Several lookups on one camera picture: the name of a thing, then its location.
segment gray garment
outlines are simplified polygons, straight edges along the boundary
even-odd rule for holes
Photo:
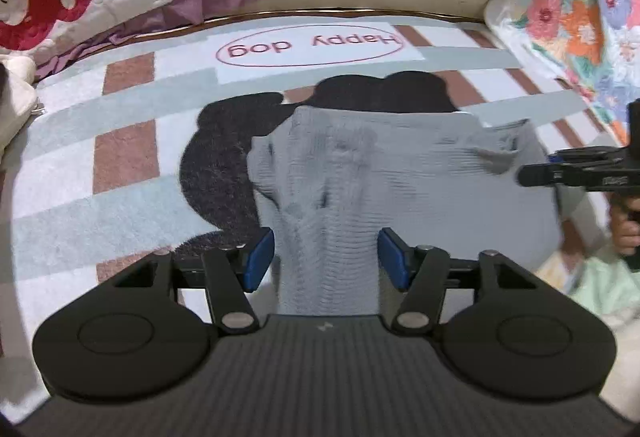
[[[457,258],[497,249],[537,268],[560,242],[554,194],[521,188],[515,173],[545,159],[526,121],[298,107],[254,138],[247,159],[261,223],[276,235],[279,312],[379,312],[385,226],[409,245]]]

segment hand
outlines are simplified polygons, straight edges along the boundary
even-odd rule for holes
[[[636,247],[640,245],[640,224],[629,220],[627,210],[640,211],[640,197],[612,198],[609,210],[611,240],[621,255],[635,254]]]

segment ribbed fabric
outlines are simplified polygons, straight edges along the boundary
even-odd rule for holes
[[[385,226],[456,258],[496,249],[537,268],[560,242],[554,195],[521,188],[515,173],[544,161],[529,122],[298,107],[247,159],[261,223],[278,241],[279,312],[379,312]]]
[[[424,338],[376,317],[273,316],[220,341],[190,379],[123,406],[54,397],[25,437],[622,437],[596,395],[523,404],[460,381]]]

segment floral fabric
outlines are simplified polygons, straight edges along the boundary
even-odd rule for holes
[[[485,18],[523,62],[578,86],[626,142],[626,104],[640,98],[640,0],[492,0]]]

